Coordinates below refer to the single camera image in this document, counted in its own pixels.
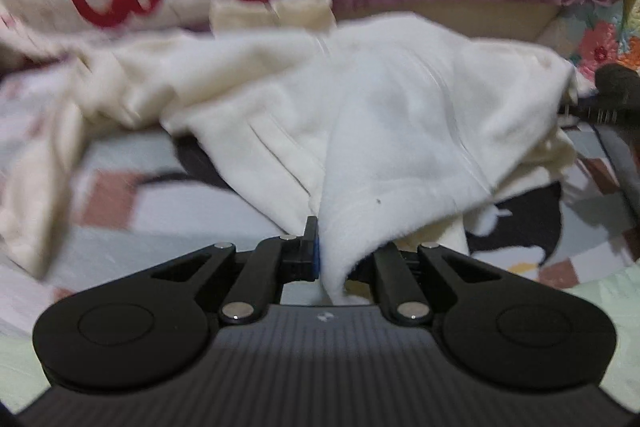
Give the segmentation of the checkered grey pink blanket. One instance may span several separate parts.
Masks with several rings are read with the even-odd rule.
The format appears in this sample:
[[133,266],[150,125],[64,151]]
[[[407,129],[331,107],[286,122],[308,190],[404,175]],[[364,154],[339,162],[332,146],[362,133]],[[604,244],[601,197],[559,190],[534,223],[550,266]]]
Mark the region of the checkered grey pink blanket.
[[[578,156],[558,184],[497,202],[464,222],[471,255],[571,288],[639,257],[639,228],[596,132],[570,130]],[[113,132],[87,150],[60,253],[43,280],[1,265],[1,329],[26,336],[56,300],[218,241],[241,249],[276,226],[225,188],[189,138]]]

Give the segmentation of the cream fleece zip jacket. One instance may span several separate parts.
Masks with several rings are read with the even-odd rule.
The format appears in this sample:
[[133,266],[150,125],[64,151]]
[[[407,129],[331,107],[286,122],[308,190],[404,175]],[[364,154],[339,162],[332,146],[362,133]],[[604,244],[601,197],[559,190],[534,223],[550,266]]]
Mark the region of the cream fleece zip jacket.
[[210,34],[145,31],[80,49],[1,203],[9,258],[42,273],[96,130],[189,133],[287,232],[319,220],[321,282],[405,239],[457,251],[463,219],[572,163],[558,110],[575,67],[545,46],[469,38],[413,13],[337,22],[330,0],[228,1]]

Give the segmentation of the light green bed sheet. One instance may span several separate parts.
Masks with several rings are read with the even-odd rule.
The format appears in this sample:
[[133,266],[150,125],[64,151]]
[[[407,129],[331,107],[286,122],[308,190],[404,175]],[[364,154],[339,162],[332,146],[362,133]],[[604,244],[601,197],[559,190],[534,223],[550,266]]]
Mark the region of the light green bed sheet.
[[[638,412],[638,265],[568,292],[599,307],[614,323],[617,346],[602,388]],[[32,350],[30,332],[40,312],[69,293],[62,287],[40,284],[5,265],[1,268],[1,401],[12,412],[23,410],[48,387]]]

